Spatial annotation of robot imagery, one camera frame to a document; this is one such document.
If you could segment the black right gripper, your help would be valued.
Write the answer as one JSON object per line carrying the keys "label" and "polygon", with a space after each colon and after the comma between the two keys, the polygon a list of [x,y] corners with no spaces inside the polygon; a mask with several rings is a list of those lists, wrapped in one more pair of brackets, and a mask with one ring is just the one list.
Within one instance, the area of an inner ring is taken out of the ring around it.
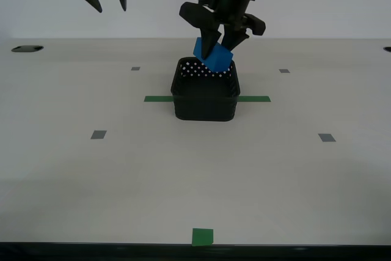
{"label": "black right gripper", "polygon": [[224,37],[221,45],[232,51],[249,38],[246,30],[254,35],[263,35],[266,24],[261,19],[246,12],[254,0],[196,0],[186,2],[180,7],[179,15],[191,26],[201,32],[201,57],[206,59],[217,44],[221,33],[218,30],[224,25]]}

